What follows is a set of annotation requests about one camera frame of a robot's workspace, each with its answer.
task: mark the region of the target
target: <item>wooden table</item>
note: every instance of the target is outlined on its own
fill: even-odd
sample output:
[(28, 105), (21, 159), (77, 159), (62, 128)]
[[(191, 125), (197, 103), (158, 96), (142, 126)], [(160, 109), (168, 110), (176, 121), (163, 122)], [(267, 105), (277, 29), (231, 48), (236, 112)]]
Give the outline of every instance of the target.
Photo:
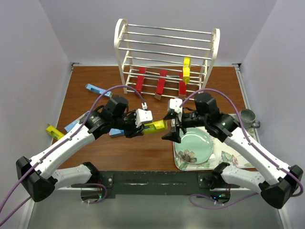
[[(88, 83), (104, 89), (122, 84), (117, 66), (74, 67), (57, 126), (61, 132), (66, 133), (64, 127), (88, 111), (98, 97), (97, 94), (85, 89), (85, 85)], [(214, 67), (207, 88), (224, 92), (233, 100), (239, 110), (245, 108), (233, 67)], [(141, 101), (134, 93), (124, 94), (123, 89), (117, 89), (113, 93), (127, 98), (130, 110), (141, 107)], [(211, 94), (216, 98), (221, 112), (234, 113), (226, 99), (216, 93)], [(167, 113), (168, 98), (164, 97), (159, 101), (153, 95), (143, 97), (152, 111), (154, 121), (162, 119)], [(107, 98), (103, 98), (99, 105), (106, 104), (106, 102)], [(194, 108), (193, 101), (186, 105)], [(110, 138), (109, 135), (102, 135), (97, 141), (69, 158), (61, 168), (74, 167), (90, 161), (99, 170), (178, 171), (174, 164), (172, 142), (161, 139), (165, 133), (159, 132), (131, 139), (124, 136)]]

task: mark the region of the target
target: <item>tray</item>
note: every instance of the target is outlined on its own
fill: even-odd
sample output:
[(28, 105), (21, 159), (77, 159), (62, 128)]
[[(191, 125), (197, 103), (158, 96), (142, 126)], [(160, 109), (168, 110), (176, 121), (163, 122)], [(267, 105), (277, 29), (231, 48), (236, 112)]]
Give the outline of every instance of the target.
[[(253, 128), (247, 129), (247, 132), (256, 140), (255, 132)], [(203, 162), (202, 164), (189, 164), (182, 161), (175, 152), (174, 144), (173, 144), (173, 153), (174, 153), (174, 160), (175, 164), (178, 169), (183, 171), (188, 170), (211, 170), (218, 166), (221, 162), (227, 162), (231, 165), (235, 165), (238, 168), (254, 168), (251, 163), (249, 163), (243, 156), (241, 156), (236, 150), (232, 149), (231, 147), (227, 146), (225, 143), (220, 142), (217, 138), (210, 136), (211, 140), (213, 141), (214, 150), (210, 158)]]

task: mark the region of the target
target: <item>green plate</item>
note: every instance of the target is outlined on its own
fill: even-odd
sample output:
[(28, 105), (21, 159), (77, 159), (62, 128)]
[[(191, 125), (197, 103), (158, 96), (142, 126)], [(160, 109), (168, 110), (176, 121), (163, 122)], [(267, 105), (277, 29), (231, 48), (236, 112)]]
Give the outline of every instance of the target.
[(180, 131), (181, 143), (174, 143), (177, 157), (190, 164), (201, 164), (213, 153), (213, 142), (209, 135), (198, 128), (187, 128), (184, 135)]

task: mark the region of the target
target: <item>yellow object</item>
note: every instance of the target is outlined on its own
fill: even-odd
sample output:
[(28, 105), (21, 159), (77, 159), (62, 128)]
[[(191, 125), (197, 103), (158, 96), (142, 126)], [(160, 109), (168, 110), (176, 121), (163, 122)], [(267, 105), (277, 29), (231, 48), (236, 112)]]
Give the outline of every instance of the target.
[(191, 58), (185, 57), (183, 62), (183, 81), (185, 84), (190, 82)]
[(50, 125), (46, 131), (48, 132), (49, 135), (51, 135), (54, 139), (59, 140), (65, 135), (60, 132), (58, 129), (56, 129), (54, 126)]
[(156, 122), (144, 124), (144, 134), (156, 133), (159, 131), (167, 130), (167, 122), (164, 120), (159, 120)]

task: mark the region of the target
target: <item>white wall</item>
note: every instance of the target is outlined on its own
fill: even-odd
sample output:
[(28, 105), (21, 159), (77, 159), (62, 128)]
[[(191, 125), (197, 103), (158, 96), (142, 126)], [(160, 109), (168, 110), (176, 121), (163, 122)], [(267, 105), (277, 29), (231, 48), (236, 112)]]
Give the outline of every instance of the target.
[[(241, 65), (251, 107), (262, 122), (262, 144), (280, 159), (303, 169), (304, 9), (305, 1), (278, 0)], [(287, 206), (293, 227), (304, 228), (305, 195), (290, 199)]]
[(241, 63), (276, 0), (40, 0), (71, 62), (117, 64), (119, 18), (129, 23), (199, 31), (221, 30), (216, 65)]
[[(0, 2), (0, 201), (17, 181), (16, 160), (51, 143), (69, 80), (69, 61), (38, 0)], [(19, 187), (1, 213), (27, 194)], [(3, 228), (17, 228), (22, 210)]]

